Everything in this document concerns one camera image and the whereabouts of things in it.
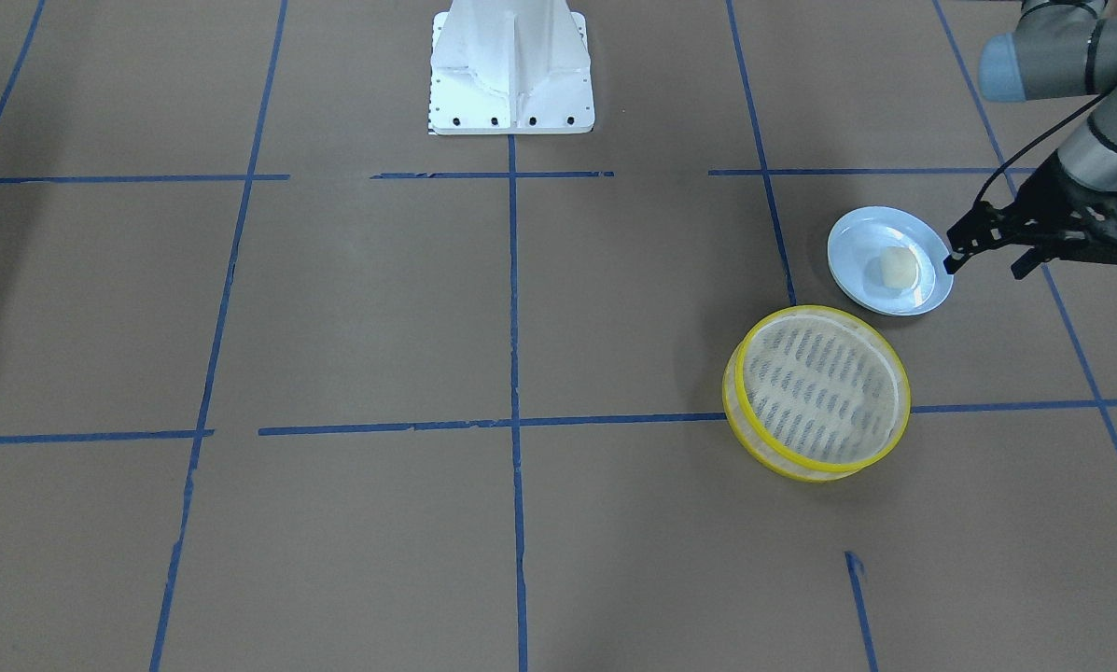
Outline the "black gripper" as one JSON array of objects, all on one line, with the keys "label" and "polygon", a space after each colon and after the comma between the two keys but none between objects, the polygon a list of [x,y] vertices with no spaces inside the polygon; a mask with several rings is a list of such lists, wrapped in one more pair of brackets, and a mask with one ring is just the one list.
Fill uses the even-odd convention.
[{"label": "black gripper", "polygon": [[1019,188],[1011,205],[1000,212],[994,207],[972,207],[949,227],[943,270],[955,275],[970,257],[997,244],[1031,244],[1011,263],[1014,279],[1023,280],[1061,255],[1057,239],[1075,204],[1102,203],[1109,196],[1117,199],[1117,171],[1110,177],[1092,177],[1070,171],[1057,156],[1047,159]]}]

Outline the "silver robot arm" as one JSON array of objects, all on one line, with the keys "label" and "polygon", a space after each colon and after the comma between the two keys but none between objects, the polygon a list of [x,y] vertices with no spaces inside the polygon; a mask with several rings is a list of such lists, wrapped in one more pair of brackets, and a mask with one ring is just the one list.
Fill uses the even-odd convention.
[{"label": "silver robot arm", "polygon": [[1024,1],[1011,33],[984,44],[978,86],[990,102],[1083,95],[1078,127],[1019,188],[1006,207],[976,196],[949,227],[947,273],[970,257],[1010,244],[1025,249],[1011,272],[1041,263],[1117,265],[1117,16],[1102,1]]}]

